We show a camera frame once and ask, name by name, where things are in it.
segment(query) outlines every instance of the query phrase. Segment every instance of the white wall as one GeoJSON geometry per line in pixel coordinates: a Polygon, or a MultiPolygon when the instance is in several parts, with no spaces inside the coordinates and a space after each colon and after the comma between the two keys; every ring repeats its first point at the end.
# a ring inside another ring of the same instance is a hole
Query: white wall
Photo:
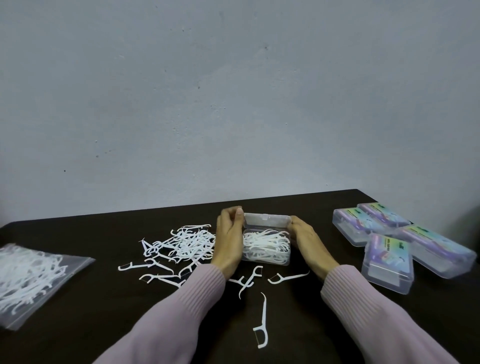
{"type": "Polygon", "coordinates": [[[472,244],[478,19],[478,0],[4,0],[0,225],[359,188],[472,244]]]}

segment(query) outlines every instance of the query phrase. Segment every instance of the left hand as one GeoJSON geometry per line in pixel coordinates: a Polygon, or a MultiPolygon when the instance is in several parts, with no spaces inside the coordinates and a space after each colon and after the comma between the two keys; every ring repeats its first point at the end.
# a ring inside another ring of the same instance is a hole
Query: left hand
{"type": "Polygon", "coordinates": [[[211,264],[228,280],[237,269],[243,252],[243,210],[234,206],[222,210],[216,218],[215,248],[211,264]]]}

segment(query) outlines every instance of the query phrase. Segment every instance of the right hand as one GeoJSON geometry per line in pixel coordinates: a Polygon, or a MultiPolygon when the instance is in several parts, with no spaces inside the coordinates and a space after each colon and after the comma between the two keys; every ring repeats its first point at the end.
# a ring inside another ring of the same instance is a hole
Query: right hand
{"type": "Polygon", "coordinates": [[[339,264],[309,224],[296,216],[291,216],[291,219],[288,231],[293,238],[297,239],[303,259],[320,279],[325,280],[327,274],[339,264]]]}

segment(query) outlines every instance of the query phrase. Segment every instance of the ribbed cuff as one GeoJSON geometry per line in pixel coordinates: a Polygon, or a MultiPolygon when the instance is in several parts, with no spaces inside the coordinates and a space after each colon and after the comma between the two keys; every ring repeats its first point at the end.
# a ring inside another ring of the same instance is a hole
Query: ribbed cuff
{"type": "Polygon", "coordinates": [[[328,273],[321,295],[354,337],[365,329],[384,297],[354,266],[338,266],[328,273]]]}
{"type": "Polygon", "coordinates": [[[224,289],[225,277],[220,269],[212,264],[202,264],[176,293],[193,317],[201,321],[222,297],[224,289]]]}

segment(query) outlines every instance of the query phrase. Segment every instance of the pile of floss picks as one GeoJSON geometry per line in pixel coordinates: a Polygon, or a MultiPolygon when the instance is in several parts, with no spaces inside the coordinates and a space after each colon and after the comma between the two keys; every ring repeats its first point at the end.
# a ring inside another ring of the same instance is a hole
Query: pile of floss picks
{"type": "Polygon", "coordinates": [[[211,259],[213,256],[213,248],[215,245],[215,235],[209,232],[206,228],[210,228],[211,225],[186,225],[182,226],[177,231],[172,230],[170,234],[171,238],[164,242],[157,241],[149,244],[144,239],[140,242],[144,248],[144,256],[147,259],[144,260],[146,264],[133,265],[132,262],[125,266],[118,267],[118,270],[127,270],[131,268],[150,268],[153,266],[168,270],[171,274],[168,275],[153,275],[144,274],[139,279],[150,283],[153,279],[158,279],[162,282],[172,284],[180,287],[185,280],[180,283],[169,280],[168,278],[182,278],[182,276],[188,272],[193,272],[193,266],[201,264],[201,260],[211,259]],[[162,249],[169,249],[169,252],[161,253],[162,249]],[[173,269],[168,268],[158,262],[158,258],[163,258],[168,261],[173,261],[178,264],[181,261],[191,260],[192,262],[175,274],[173,269]]]}
{"type": "Polygon", "coordinates": [[[288,232],[267,229],[243,233],[243,258],[286,265],[290,261],[288,232]]]}
{"type": "Polygon", "coordinates": [[[45,295],[53,281],[65,275],[62,258],[15,244],[0,248],[0,313],[12,308],[15,315],[20,306],[45,295]]]}

